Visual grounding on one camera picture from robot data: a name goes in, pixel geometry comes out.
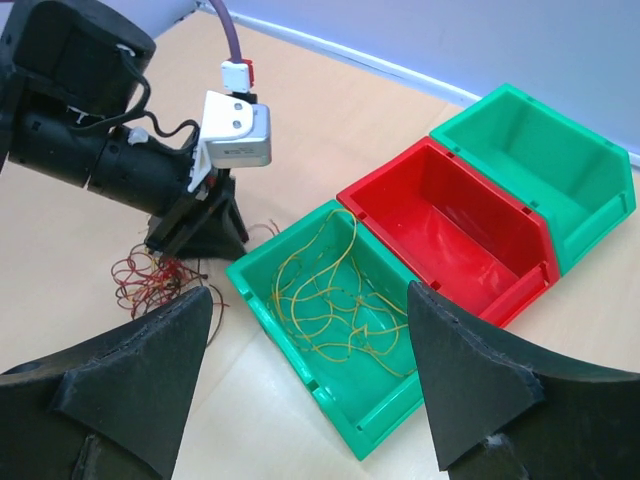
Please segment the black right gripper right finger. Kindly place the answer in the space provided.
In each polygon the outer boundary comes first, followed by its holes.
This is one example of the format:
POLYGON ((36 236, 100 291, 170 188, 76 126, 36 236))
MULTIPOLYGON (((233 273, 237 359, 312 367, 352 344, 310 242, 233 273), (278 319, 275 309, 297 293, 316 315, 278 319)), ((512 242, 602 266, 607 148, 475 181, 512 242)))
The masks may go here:
POLYGON ((635 479, 639 377, 547 350, 419 282, 408 321, 439 469, 452 479, 635 479))

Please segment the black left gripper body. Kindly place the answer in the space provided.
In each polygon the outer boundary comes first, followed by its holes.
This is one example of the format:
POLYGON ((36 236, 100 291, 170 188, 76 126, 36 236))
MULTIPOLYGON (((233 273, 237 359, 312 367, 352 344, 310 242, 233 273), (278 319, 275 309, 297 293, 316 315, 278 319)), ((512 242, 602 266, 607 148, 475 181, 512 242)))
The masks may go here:
POLYGON ((246 254, 248 232, 235 198, 236 181, 228 169, 203 183, 205 197, 181 195, 162 217, 149 220, 147 249, 163 258, 235 261, 246 254))

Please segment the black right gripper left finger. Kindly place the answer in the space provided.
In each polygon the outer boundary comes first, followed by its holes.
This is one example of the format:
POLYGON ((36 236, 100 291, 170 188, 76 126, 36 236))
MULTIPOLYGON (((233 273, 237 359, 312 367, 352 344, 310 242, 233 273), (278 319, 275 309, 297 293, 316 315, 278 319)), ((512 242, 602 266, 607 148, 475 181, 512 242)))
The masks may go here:
POLYGON ((195 287, 1 375, 4 479, 172 477, 210 330, 195 287))

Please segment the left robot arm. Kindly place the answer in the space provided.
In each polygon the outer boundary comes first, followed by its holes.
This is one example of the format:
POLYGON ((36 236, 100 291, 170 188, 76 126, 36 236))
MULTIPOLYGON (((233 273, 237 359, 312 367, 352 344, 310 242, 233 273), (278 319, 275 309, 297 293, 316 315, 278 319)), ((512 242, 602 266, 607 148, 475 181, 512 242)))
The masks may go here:
POLYGON ((227 170, 194 177, 199 124, 178 149, 146 117, 154 40, 98 1, 17 1, 1 35, 1 158, 149 216, 149 250, 169 258, 245 254, 227 170))

